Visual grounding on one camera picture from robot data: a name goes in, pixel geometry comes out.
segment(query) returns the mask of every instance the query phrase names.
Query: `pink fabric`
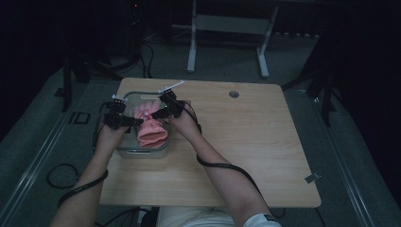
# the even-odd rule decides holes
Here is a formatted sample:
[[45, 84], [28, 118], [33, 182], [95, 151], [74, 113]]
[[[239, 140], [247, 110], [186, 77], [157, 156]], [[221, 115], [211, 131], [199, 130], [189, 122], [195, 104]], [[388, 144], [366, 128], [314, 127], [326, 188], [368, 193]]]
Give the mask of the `pink fabric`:
[[167, 131], [163, 128], [162, 121], [151, 117], [152, 113], [159, 110], [160, 104], [160, 100], [153, 103], [147, 101], [133, 108], [133, 117], [144, 120], [139, 126], [137, 137], [141, 148], [159, 148], [166, 142]]

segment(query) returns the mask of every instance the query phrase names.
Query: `white metal frame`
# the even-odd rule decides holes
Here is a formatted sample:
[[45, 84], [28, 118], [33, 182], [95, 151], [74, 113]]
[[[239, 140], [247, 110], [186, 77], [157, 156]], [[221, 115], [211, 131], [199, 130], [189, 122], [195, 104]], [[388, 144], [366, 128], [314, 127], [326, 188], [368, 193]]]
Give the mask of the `white metal frame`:
[[263, 78], [269, 76], [268, 66], [265, 59], [266, 46], [271, 35], [274, 21], [278, 12], [278, 7], [274, 7], [269, 20], [250, 19], [237, 17], [223, 17], [197, 14], [197, 0], [193, 0], [192, 6], [192, 26], [191, 26], [191, 46], [189, 48], [188, 73], [195, 72], [195, 60], [197, 55], [197, 30], [214, 30], [225, 32], [240, 32], [248, 34], [264, 35], [263, 43], [256, 48], [257, 58], [259, 60], [260, 72]]

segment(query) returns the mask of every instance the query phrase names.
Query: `person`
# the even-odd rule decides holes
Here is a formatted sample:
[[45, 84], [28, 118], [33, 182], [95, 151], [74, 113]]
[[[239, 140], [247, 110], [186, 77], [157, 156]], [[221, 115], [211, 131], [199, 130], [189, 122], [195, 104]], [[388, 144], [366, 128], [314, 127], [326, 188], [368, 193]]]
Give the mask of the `person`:
[[[202, 136], [193, 118], [188, 101], [180, 117], [169, 117], [165, 121], [172, 125], [194, 148], [197, 155], [206, 163], [230, 164]], [[104, 125], [100, 130], [96, 151], [81, 174], [74, 188], [99, 179], [107, 170], [113, 151], [121, 143], [128, 128], [113, 130]], [[218, 167], [205, 167], [212, 185], [220, 194], [226, 207], [161, 207], [157, 226], [244, 226], [244, 227], [280, 227], [272, 217], [268, 205], [242, 173]], [[102, 183], [84, 190], [66, 200], [59, 208], [50, 226], [93, 226], [100, 201]]]

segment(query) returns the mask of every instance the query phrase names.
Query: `clear plastic container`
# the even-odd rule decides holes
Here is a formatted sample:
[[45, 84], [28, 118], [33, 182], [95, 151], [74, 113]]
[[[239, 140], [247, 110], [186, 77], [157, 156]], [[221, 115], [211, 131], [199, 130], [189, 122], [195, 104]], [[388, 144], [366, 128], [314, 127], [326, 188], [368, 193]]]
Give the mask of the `clear plastic container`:
[[[126, 94], [124, 98], [127, 99], [127, 107], [124, 115], [132, 116], [132, 109], [135, 106], [139, 106], [141, 103], [145, 103], [149, 100], [154, 101], [156, 99], [159, 99], [159, 94], [147, 92], [130, 92]], [[160, 109], [164, 108], [165, 106], [166, 105], [162, 103]], [[121, 155], [121, 157], [148, 159], [158, 159], [166, 157], [169, 125], [163, 122], [163, 128], [167, 131], [167, 139], [166, 142], [159, 148], [141, 148], [137, 139], [138, 128], [139, 127], [131, 127], [131, 131], [124, 135], [121, 145], [117, 148], [117, 151]]]

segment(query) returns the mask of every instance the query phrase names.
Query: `table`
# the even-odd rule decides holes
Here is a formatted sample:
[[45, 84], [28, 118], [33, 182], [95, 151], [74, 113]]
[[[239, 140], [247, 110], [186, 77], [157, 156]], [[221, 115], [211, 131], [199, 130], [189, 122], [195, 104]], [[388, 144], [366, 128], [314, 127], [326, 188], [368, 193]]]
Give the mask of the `table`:
[[[177, 82], [123, 79], [117, 94], [155, 92]], [[321, 204], [315, 183], [305, 181], [311, 172], [278, 85], [188, 80], [173, 91], [178, 99], [192, 101], [203, 136], [228, 161], [253, 176], [270, 207]], [[231, 91], [239, 97], [230, 97]], [[115, 152], [100, 203], [224, 205], [190, 144], [174, 130], [169, 140], [163, 159], [124, 159]]]

